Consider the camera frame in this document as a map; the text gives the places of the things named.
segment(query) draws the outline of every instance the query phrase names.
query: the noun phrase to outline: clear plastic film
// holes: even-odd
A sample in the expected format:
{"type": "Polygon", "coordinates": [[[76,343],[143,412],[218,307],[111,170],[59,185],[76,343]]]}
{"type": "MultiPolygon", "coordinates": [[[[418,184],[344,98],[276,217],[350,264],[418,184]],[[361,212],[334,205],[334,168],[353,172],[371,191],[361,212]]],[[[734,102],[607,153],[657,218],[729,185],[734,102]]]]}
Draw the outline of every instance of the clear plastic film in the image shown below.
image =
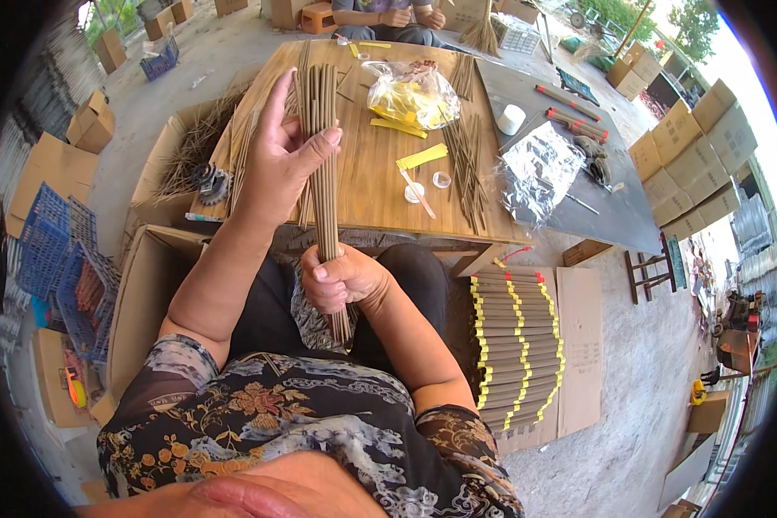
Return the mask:
{"type": "Polygon", "coordinates": [[[496,171],[507,184],[501,202],[515,221],[538,227],[564,199],[585,160],[547,121],[498,160],[496,171]]]}
{"type": "Polygon", "coordinates": [[[437,130],[461,117],[461,100],[431,60],[366,61],[377,76],[369,90],[369,109],[415,130],[437,130]]]}

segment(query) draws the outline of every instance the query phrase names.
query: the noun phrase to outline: woman's right hand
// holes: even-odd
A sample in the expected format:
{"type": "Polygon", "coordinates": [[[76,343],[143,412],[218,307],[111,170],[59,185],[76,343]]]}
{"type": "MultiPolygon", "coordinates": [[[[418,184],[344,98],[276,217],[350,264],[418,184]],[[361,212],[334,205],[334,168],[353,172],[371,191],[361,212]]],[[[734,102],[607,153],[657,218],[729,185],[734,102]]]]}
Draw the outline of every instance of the woman's right hand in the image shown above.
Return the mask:
{"type": "Polygon", "coordinates": [[[316,245],[302,254],[305,296],[326,315],[342,311],[345,303],[378,302],[391,282],[382,264],[347,244],[339,246],[339,257],[323,264],[316,245]]]}

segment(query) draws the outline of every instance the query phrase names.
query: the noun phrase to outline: sky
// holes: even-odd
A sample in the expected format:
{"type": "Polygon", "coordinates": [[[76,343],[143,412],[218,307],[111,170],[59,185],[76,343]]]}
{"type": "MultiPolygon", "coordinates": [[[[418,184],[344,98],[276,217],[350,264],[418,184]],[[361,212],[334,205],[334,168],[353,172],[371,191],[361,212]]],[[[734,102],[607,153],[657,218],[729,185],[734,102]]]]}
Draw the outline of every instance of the sky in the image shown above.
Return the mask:
{"type": "MultiPolygon", "coordinates": [[[[651,19],[668,36],[676,36],[679,30],[667,21],[670,5],[673,3],[660,0],[651,15],[651,19]]],[[[712,37],[711,48],[715,55],[706,59],[707,65],[698,63],[697,68],[711,85],[717,79],[722,79],[739,100],[756,136],[757,149],[754,154],[760,162],[777,208],[777,120],[774,118],[771,103],[756,75],[749,54],[722,17],[719,20],[719,31],[712,37]]]]}

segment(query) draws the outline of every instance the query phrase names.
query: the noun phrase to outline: seated person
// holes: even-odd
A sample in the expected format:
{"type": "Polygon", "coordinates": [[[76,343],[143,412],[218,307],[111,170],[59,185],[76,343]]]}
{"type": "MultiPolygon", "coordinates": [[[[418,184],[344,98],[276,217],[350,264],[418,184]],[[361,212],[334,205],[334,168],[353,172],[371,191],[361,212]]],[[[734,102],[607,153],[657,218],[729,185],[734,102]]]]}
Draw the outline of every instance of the seated person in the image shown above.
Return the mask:
{"type": "Polygon", "coordinates": [[[445,16],[432,0],[332,0],[336,33],[350,40],[382,40],[443,47],[435,35],[445,16]],[[417,23],[412,21],[412,4],[417,23]]]}

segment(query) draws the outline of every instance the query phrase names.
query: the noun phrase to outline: black pants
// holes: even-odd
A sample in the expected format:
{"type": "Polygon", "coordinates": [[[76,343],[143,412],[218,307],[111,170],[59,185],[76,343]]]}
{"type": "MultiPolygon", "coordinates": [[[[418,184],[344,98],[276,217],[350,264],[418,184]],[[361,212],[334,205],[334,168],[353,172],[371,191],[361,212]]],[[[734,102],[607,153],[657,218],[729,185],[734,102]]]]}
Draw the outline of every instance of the black pants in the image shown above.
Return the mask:
{"type": "MultiPolygon", "coordinates": [[[[445,303],[449,277],[443,263],[424,247],[412,243],[395,244],[377,257],[420,313],[442,338],[445,333],[445,303]]],[[[330,351],[313,351],[305,347],[296,321],[291,316],[292,273],[281,268],[268,255],[259,268],[230,339],[228,360],[251,352],[272,352],[294,357],[313,357],[355,361],[384,370],[395,376],[394,368],[363,316],[354,330],[349,356],[330,351]]]]}

